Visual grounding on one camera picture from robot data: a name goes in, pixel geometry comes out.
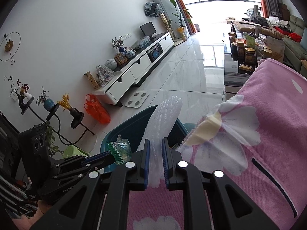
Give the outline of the clear green-edged candy wrapper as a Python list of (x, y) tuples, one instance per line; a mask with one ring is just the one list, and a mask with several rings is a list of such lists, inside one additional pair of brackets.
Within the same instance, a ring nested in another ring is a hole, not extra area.
[(118, 135), (115, 142), (108, 142), (107, 147), (115, 159), (117, 165), (122, 165), (131, 160), (132, 151), (128, 139), (122, 139)]

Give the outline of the white foam fruit net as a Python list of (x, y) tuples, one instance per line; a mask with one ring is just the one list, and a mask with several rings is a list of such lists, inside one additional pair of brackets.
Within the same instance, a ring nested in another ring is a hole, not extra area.
[(177, 96), (169, 97), (155, 108), (145, 127), (145, 132), (137, 150), (143, 150), (146, 139), (150, 141), (149, 187), (158, 188), (160, 181), (164, 178), (161, 144), (163, 138), (170, 134), (180, 114), (182, 105), (181, 98)]

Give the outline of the teal trash bin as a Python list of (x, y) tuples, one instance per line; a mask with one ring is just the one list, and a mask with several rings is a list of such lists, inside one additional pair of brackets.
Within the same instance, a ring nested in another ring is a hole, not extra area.
[[(148, 121), (156, 107), (156, 105), (148, 107), (147, 109), (123, 122), (115, 129), (111, 130), (103, 139), (100, 145), (100, 152), (103, 153), (108, 151), (107, 143), (117, 140), (118, 135), (122, 136), (124, 139), (128, 139), (132, 152), (136, 152), (142, 140)], [(181, 121), (177, 119), (170, 134), (168, 135), (169, 146), (179, 146), (187, 134), (187, 129), (181, 123)]]

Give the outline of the pink floral tablecloth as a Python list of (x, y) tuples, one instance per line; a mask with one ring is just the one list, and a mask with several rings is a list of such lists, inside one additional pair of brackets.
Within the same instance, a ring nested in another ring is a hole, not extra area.
[(236, 95), (188, 134), (179, 152), (226, 173), (280, 229), (306, 229), (306, 78), (264, 59)]

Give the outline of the white TV cabinet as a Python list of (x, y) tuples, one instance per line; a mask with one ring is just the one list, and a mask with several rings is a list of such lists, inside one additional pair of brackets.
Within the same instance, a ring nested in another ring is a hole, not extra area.
[[(162, 53), (152, 58), (149, 51), (158, 47)], [(124, 67), (115, 72), (115, 76), (102, 88), (92, 92), (106, 104), (117, 105), (131, 86), (141, 85), (149, 74), (174, 48), (174, 42), (169, 32), (158, 34), (144, 48), (137, 51)]]

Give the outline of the white bathroom scale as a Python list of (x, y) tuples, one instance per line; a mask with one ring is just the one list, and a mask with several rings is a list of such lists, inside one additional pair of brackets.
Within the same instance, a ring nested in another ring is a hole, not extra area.
[(128, 99), (125, 106), (127, 108), (140, 108), (148, 96), (149, 93), (147, 92), (136, 92)]

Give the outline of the cluttered coffee table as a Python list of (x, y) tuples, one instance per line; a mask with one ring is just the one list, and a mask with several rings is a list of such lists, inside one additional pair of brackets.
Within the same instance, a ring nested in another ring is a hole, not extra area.
[(245, 65), (244, 62), (238, 61), (237, 55), (230, 51), (224, 54), (224, 92), (226, 99), (234, 96), (251, 74), (255, 71), (257, 64), (254, 66)]

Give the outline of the small black monitor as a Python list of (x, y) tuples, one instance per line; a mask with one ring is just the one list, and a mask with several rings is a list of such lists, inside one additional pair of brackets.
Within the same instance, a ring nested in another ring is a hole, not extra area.
[(154, 34), (157, 32), (152, 22), (147, 22), (140, 26), (142, 33), (145, 36), (149, 36), (151, 39), (154, 39)]

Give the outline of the brown paper bag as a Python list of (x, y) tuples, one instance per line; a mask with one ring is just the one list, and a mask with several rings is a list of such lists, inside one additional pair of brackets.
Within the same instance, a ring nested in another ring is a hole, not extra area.
[(275, 39), (271, 36), (266, 37), (266, 45), (271, 48), (272, 59), (283, 63), (284, 61), (284, 52), (285, 52), (285, 43), (282, 40)]

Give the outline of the dark green sofa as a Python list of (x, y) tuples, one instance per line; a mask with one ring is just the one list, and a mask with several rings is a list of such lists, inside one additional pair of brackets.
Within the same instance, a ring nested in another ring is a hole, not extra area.
[(289, 36), (282, 40), (285, 44), (284, 63), (306, 77), (306, 23), (294, 15), (290, 15), (289, 25), (293, 33), (301, 36), (299, 42)]

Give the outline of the orange grey curtain left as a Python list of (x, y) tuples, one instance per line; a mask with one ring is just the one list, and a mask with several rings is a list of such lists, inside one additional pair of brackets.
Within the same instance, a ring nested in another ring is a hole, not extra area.
[(187, 30), (189, 32), (190, 35), (195, 34), (196, 33), (196, 28), (192, 22), (192, 16), (189, 13), (189, 11), (187, 10), (183, 0), (176, 0), (177, 5), (179, 6), (180, 10), (183, 10), (183, 19), (186, 23), (187, 26)]

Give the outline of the tall green potted plant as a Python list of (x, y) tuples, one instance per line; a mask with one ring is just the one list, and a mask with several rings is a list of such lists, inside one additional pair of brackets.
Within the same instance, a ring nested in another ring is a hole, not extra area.
[(187, 41), (187, 37), (185, 35), (185, 22), (184, 22), (182, 12), (187, 11), (187, 9), (180, 10), (180, 9), (178, 9), (178, 5), (177, 5), (177, 2), (175, 0), (169, 0), (169, 1), (174, 6), (174, 9), (176, 11), (176, 12), (173, 12), (172, 15), (176, 16), (176, 18), (178, 20), (178, 22), (175, 23), (175, 24), (178, 25), (177, 31), (180, 34), (181, 39), (185, 42), (185, 41)]

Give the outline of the white floor air conditioner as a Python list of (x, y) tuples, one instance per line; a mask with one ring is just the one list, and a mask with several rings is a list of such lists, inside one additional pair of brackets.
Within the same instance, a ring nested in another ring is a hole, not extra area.
[(177, 39), (181, 39), (180, 33), (177, 31), (177, 28), (179, 27), (179, 21), (178, 18), (174, 14), (179, 15), (178, 6), (175, 7), (170, 0), (153, 0), (155, 3), (159, 3), (164, 10), (164, 14), (168, 20), (172, 20), (171, 22), (171, 28), (176, 36)]

